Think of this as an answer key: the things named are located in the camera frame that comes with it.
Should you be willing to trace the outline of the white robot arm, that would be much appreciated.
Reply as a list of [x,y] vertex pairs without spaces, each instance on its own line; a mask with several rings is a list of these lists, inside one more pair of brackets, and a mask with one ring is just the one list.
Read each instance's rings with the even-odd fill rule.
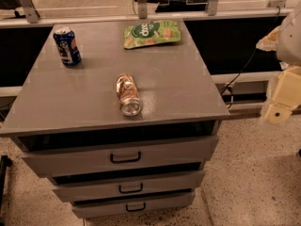
[[301,105],[301,2],[281,25],[257,42],[256,48],[275,51],[283,69],[269,80],[261,109],[266,122],[280,125]]

